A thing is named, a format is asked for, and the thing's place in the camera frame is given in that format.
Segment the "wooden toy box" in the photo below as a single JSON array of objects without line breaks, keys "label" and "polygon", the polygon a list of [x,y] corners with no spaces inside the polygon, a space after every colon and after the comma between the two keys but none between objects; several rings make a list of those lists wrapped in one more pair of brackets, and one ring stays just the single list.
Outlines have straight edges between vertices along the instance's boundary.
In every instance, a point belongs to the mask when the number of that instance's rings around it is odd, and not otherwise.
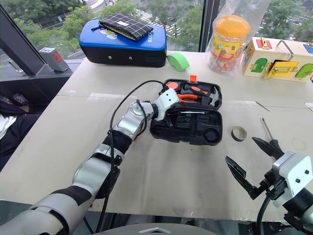
[{"label": "wooden toy box", "polygon": [[307,82],[313,75],[313,46],[253,37],[242,60],[245,76]]}]

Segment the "screwdriver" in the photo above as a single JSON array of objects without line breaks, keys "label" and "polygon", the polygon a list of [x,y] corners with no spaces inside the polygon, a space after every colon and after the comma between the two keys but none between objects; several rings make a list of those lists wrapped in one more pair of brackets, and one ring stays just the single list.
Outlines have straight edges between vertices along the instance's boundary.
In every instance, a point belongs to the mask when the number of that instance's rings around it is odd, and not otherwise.
[{"label": "screwdriver", "polygon": [[275,140],[275,139],[273,138],[272,134],[270,133],[270,131],[269,131],[269,129],[268,129],[268,126],[266,125],[266,122],[265,122],[264,118],[262,118],[262,121],[263,121],[264,126],[265,126],[265,128],[266,128],[266,130],[267,130],[267,132],[268,132],[268,134],[269,134],[269,137],[270,137],[269,143],[270,143],[271,145],[275,146],[276,148],[278,148],[279,150],[282,151],[282,149],[279,147],[278,140]]}]

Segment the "silver robot arm segment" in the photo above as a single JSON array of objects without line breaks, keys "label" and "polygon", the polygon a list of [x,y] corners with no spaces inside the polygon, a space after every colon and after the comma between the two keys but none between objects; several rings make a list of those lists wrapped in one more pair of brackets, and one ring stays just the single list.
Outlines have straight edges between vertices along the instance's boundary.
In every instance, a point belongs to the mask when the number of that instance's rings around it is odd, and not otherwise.
[{"label": "silver robot arm segment", "polygon": [[[162,120],[165,112],[179,102],[173,89],[166,90],[159,98],[141,102],[147,120]],[[114,140],[114,183],[120,170],[118,166],[124,159],[132,141],[140,133],[145,116],[140,106],[134,102],[127,113],[113,127]],[[40,200],[28,210],[0,227],[3,235],[67,235],[72,234],[83,220],[88,208],[95,199],[104,198],[109,188],[111,171],[110,137],[98,145],[96,150],[78,167],[72,185],[57,190]]]}]

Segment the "plastic bag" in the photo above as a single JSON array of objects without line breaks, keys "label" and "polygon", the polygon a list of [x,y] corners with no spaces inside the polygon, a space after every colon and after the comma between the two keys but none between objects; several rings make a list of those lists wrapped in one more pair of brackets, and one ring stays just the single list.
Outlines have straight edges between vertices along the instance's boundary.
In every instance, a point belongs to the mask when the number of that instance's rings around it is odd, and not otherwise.
[{"label": "plastic bag", "polygon": [[213,71],[232,75],[245,45],[259,30],[270,0],[226,0],[213,22],[213,34],[206,48]]}]

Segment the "white sticker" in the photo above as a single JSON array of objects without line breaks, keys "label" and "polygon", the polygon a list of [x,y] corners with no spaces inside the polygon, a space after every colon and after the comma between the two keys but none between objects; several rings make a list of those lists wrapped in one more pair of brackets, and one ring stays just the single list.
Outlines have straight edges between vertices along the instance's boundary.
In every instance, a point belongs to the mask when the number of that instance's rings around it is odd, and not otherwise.
[{"label": "white sticker", "polygon": [[122,22],[122,21],[119,21],[117,23],[120,24],[120,25],[123,25],[123,26],[128,26],[129,25],[129,23],[125,23],[125,22]]}]

